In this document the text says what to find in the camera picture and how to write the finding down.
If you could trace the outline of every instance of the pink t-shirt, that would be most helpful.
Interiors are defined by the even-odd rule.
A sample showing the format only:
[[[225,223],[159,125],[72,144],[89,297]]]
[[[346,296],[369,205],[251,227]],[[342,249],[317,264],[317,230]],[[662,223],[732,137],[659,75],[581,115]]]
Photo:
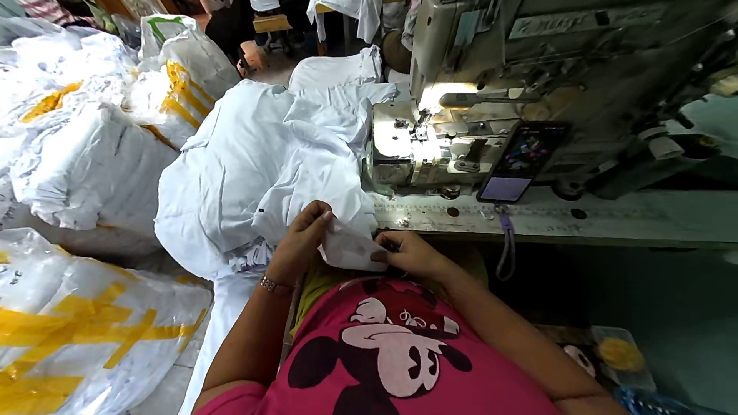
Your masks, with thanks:
[[[238,386],[197,415],[557,413],[430,291],[360,278],[315,304],[268,388]]]

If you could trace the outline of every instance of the white t-shirt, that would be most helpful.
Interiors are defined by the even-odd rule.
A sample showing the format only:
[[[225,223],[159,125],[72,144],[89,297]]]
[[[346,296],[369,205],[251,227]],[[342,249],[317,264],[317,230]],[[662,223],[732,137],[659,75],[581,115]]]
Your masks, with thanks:
[[[279,7],[279,0],[250,0],[251,8],[258,12],[266,12],[267,10]]]

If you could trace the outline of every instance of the woman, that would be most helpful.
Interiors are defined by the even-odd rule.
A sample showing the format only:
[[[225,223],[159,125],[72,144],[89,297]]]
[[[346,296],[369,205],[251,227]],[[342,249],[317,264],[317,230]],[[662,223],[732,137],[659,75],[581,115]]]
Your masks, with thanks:
[[[310,310],[277,373],[290,289],[333,219],[313,201],[277,247],[207,372],[206,414],[626,412],[554,343],[417,234],[373,255],[420,284],[358,278]],[[450,305],[422,287],[442,284]]]

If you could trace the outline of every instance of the smartphone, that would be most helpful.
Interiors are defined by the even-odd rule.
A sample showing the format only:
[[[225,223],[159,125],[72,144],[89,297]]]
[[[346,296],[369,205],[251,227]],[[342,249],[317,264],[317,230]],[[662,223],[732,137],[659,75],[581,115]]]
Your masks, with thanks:
[[[571,130],[559,121],[521,121],[510,132],[502,157],[477,192],[480,202],[515,203]]]

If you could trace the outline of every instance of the sewing machine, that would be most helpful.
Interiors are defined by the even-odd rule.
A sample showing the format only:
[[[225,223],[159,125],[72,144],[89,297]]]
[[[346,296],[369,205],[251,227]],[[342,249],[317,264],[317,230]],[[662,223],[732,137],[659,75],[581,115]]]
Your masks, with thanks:
[[[375,183],[434,193],[481,183],[521,120],[572,125],[537,173],[578,195],[704,94],[738,92],[727,0],[423,0],[410,94],[373,107]]]

